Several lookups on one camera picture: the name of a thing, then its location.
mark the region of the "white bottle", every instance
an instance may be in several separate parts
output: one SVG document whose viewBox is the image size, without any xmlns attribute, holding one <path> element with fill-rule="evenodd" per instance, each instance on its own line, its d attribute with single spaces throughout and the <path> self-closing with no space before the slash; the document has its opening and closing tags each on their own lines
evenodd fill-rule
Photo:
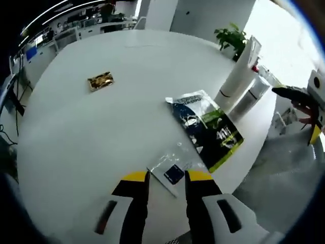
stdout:
<svg viewBox="0 0 325 244">
<path fill-rule="evenodd" d="M 253 86 L 229 113 L 228 117 L 230 120 L 232 122 L 240 120 L 258 102 L 269 87 L 268 82 L 264 78 L 257 76 Z"/>
<path fill-rule="evenodd" d="M 214 101 L 224 112 L 227 113 L 232 108 L 256 77 L 257 74 L 252 67 L 258 60 L 261 47 L 257 39 L 251 36 L 235 67 L 215 97 Z"/>
</svg>

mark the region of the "office desk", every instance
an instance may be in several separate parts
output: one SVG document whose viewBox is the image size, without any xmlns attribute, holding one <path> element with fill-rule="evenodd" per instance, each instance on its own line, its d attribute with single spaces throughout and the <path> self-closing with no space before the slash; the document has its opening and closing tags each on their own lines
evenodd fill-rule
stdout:
<svg viewBox="0 0 325 244">
<path fill-rule="evenodd" d="M 18 177 L 36 226 L 60 235 L 82 224 L 85 209 L 123 176 L 146 170 L 178 142 L 201 162 L 165 97 L 204 89 L 214 98 L 233 66 L 216 44 L 172 32 L 127 30 L 67 46 L 41 77 L 20 126 Z M 106 71 L 115 83 L 91 93 L 87 78 Z M 253 165 L 275 101 L 266 92 L 236 124 L 245 140 L 212 174 L 224 193 Z M 189 230 L 185 193 L 179 194 L 151 177 L 143 243 L 165 243 Z"/>
<path fill-rule="evenodd" d="M 113 23 L 101 23 L 96 24 L 90 27 L 80 28 L 77 29 L 76 27 L 67 29 L 62 33 L 56 36 L 62 36 L 65 33 L 70 32 L 71 30 L 76 31 L 76 40 L 79 41 L 80 39 L 85 39 L 91 36 L 101 34 L 101 28 L 105 26 L 112 26 L 112 25 L 127 25 L 127 24 L 135 24 L 136 21 L 123 21 L 123 22 L 113 22 Z M 54 41 L 47 43 L 46 45 L 37 49 L 37 54 L 31 58 L 31 60 L 27 61 L 26 56 L 24 57 L 24 68 L 26 72 L 27 78 L 30 80 L 32 87 L 35 87 L 39 79 L 41 78 L 42 74 L 55 58 L 57 53 L 59 53 L 64 47 L 65 44 L 56 45 Z"/>
</svg>

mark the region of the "snack package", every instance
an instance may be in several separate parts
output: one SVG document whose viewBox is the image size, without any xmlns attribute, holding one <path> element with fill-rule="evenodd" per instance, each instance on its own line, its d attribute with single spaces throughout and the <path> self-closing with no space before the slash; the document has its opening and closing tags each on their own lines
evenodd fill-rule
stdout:
<svg viewBox="0 0 325 244">
<path fill-rule="evenodd" d="M 210 173 L 222 165 L 244 139 L 219 106 L 200 90 L 166 98 Z"/>
<path fill-rule="evenodd" d="M 96 77 L 88 78 L 88 82 L 90 85 L 90 90 L 93 92 L 95 90 L 99 90 L 105 86 L 113 84 L 114 79 L 111 72 L 106 72 L 104 74 L 97 75 Z"/>
</svg>

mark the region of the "plastic bag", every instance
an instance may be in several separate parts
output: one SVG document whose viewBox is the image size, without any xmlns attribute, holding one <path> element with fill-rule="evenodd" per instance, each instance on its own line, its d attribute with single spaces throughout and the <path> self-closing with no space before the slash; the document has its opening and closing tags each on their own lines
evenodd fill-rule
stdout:
<svg viewBox="0 0 325 244">
<path fill-rule="evenodd" d="M 205 168 L 202 163 L 193 162 L 188 149 L 182 143 L 172 146 L 160 156 L 157 162 L 147 166 L 147 169 L 163 184 L 175 197 L 178 197 L 177 184 L 190 168 Z"/>
<path fill-rule="evenodd" d="M 166 98 L 210 173 L 220 167 L 244 139 L 219 106 L 200 90 Z"/>
</svg>

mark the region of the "ceiling light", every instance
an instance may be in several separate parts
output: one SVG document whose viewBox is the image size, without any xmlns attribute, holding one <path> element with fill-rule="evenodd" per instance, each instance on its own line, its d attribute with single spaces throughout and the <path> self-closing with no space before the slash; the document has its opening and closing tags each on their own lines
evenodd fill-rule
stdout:
<svg viewBox="0 0 325 244">
<path fill-rule="evenodd" d="M 24 40 L 22 40 L 22 42 L 18 45 L 18 47 L 20 47 L 21 46 L 21 44 L 23 44 L 23 42 L 24 41 L 26 41 L 26 39 L 28 38 L 29 36 L 27 36 L 27 37 L 25 37 L 25 39 Z"/>
<path fill-rule="evenodd" d="M 41 16 L 43 16 L 44 14 L 46 14 L 47 12 L 49 12 L 50 10 L 54 9 L 55 7 L 59 6 L 60 4 L 63 4 L 65 2 L 67 2 L 68 0 L 63 0 L 62 2 L 54 5 L 53 7 L 49 8 L 48 10 L 46 10 L 45 12 L 43 12 L 42 14 L 40 14 L 38 17 L 36 17 L 31 23 L 28 24 L 28 26 L 26 26 L 26 28 L 23 29 L 23 31 L 20 33 L 20 35 L 23 34 L 23 32 L 30 27 L 31 24 L 33 24 L 36 20 L 38 20 Z"/>
<path fill-rule="evenodd" d="M 58 16 L 60 16 L 60 15 L 62 15 L 62 14 L 64 14 L 64 13 L 66 13 L 66 12 L 68 12 L 68 11 L 70 11 L 70 10 L 73 10 L 73 9 L 79 8 L 79 7 L 84 6 L 84 5 L 87 5 L 87 4 L 93 4 L 93 3 L 104 2 L 104 1 L 105 1 L 105 0 L 92 1 L 92 2 L 88 2 L 88 3 L 85 3 L 85 4 L 81 4 L 81 5 L 75 6 L 75 7 L 73 7 L 73 8 L 67 9 L 67 10 L 65 10 L 65 11 L 63 11 L 63 12 L 61 12 L 61 13 L 55 15 L 55 16 L 53 16 L 52 18 L 46 20 L 42 25 L 44 25 L 44 24 L 50 22 L 52 19 L 55 19 L 56 17 L 58 17 Z"/>
<path fill-rule="evenodd" d="M 65 10 L 65 9 L 67 9 L 67 8 L 72 7 L 72 6 L 73 6 L 73 4 L 67 4 L 67 5 L 64 5 L 63 7 L 59 8 L 59 9 L 57 9 L 57 10 L 54 10 L 54 12 L 55 12 L 55 13 L 59 13 L 59 12 Z"/>
</svg>

